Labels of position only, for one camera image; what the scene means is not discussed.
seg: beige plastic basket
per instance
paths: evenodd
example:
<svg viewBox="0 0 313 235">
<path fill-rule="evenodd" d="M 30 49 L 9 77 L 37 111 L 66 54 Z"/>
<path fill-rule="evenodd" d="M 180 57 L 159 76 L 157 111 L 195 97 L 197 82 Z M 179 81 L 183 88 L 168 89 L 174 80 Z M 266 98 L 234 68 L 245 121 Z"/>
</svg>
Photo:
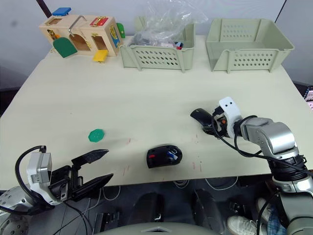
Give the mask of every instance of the beige plastic basket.
<svg viewBox="0 0 313 235">
<path fill-rule="evenodd" d="M 206 39 L 212 71 L 277 68 L 294 49 L 267 19 L 214 19 Z"/>
<path fill-rule="evenodd" d="M 145 25 L 144 18 L 138 18 L 136 29 L 139 31 Z M 152 46 L 121 46 L 124 67 L 150 69 L 189 70 L 192 68 L 194 54 L 194 25 L 189 24 L 181 33 L 178 41 L 183 42 L 181 50 L 171 47 Z"/>
</svg>

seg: shoe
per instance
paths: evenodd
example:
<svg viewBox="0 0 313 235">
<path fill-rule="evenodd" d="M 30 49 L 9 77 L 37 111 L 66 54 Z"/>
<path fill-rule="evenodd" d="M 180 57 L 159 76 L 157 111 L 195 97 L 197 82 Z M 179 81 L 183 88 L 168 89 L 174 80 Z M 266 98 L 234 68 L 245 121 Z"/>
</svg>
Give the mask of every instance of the shoe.
<svg viewBox="0 0 313 235">
<path fill-rule="evenodd" d="M 242 216 L 229 217 L 226 226 L 233 235 L 256 235 L 256 222 Z M 265 224 L 261 224 L 260 235 L 268 235 Z"/>
<path fill-rule="evenodd" d="M 264 198 L 258 198 L 258 200 L 256 201 L 256 209 L 258 211 L 258 213 L 260 212 L 261 208 L 263 207 L 263 205 L 265 204 L 266 200 Z M 271 204 L 268 204 L 265 207 L 265 210 L 262 213 L 262 219 L 264 220 L 264 222 L 268 223 L 269 220 L 269 216 L 272 213 L 271 211 Z"/>
</svg>

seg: white table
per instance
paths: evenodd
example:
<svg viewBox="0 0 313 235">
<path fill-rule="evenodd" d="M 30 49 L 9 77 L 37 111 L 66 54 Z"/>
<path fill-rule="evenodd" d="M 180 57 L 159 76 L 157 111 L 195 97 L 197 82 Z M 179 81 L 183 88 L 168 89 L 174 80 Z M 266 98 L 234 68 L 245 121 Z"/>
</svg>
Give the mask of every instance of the white table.
<svg viewBox="0 0 313 235">
<path fill-rule="evenodd" d="M 196 108 L 208 111 L 232 97 L 242 116 L 257 115 L 285 123 L 299 150 L 313 168 L 313 113 L 282 66 L 267 70 L 211 72 L 205 37 L 196 37 L 193 68 L 154 70 L 123 68 L 122 58 L 104 64 L 91 56 L 63 59 L 49 53 L 15 96 L 0 120 L 0 189 L 17 185 L 14 164 L 25 150 L 44 144 L 53 169 L 94 149 L 109 149 L 100 160 L 80 170 L 85 182 L 114 173 L 108 185 L 270 173 L 268 163 L 245 158 L 205 134 L 190 117 Z M 98 143 L 88 140 L 93 129 L 106 133 Z M 148 169 L 146 152 L 164 143 L 183 152 L 180 164 Z M 240 138 L 239 146 L 258 146 Z M 25 172 L 29 157 L 21 164 Z"/>
</svg>

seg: white wall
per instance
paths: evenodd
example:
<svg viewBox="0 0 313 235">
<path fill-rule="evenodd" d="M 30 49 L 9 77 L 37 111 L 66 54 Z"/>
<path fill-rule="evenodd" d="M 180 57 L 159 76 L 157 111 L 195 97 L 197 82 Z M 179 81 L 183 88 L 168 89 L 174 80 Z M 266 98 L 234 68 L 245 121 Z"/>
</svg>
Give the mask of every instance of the white wall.
<svg viewBox="0 0 313 235">
<path fill-rule="evenodd" d="M 295 47 L 283 62 L 287 73 L 294 82 L 313 85 L 313 0 L 287 0 L 277 25 Z"/>
<path fill-rule="evenodd" d="M 69 6 L 71 14 L 111 15 L 134 33 L 133 20 L 141 15 L 143 0 L 45 0 L 53 12 Z M 275 20 L 284 0 L 191 0 L 204 9 L 210 20 L 223 18 L 267 18 Z M 0 0 L 0 89 L 18 87 L 48 53 L 51 45 L 38 29 L 45 15 L 35 0 Z M 197 26 L 206 35 L 210 21 Z"/>
</svg>

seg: wireless mouse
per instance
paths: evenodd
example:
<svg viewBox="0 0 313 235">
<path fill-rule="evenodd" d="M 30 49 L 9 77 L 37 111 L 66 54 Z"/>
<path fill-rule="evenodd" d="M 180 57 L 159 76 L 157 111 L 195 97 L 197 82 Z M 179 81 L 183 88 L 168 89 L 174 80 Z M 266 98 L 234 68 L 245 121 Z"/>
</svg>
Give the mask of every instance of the wireless mouse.
<svg viewBox="0 0 313 235">
<path fill-rule="evenodd" d="M 148 150 L 148 168 L 177 165 L 182 159 L 181 150 L 174 145 L 166 145 Z"/>
</svg>

